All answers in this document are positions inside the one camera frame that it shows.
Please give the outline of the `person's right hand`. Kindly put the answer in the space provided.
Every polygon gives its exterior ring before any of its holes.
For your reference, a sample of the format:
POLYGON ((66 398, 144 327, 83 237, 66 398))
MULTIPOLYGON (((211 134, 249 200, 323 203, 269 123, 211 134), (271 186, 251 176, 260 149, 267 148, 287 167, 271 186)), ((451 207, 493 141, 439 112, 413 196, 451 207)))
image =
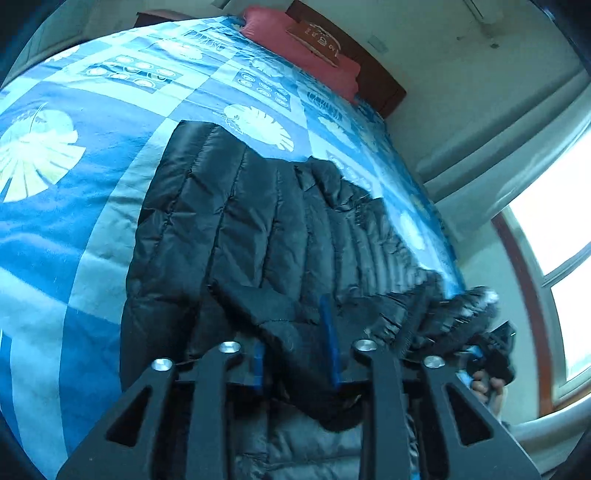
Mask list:
POLYGON ((497 419, 501 419, 507 397, 505 381, 491 377, 486 371, 480 370, 474 373, 470 388, 491 413, 497 419))

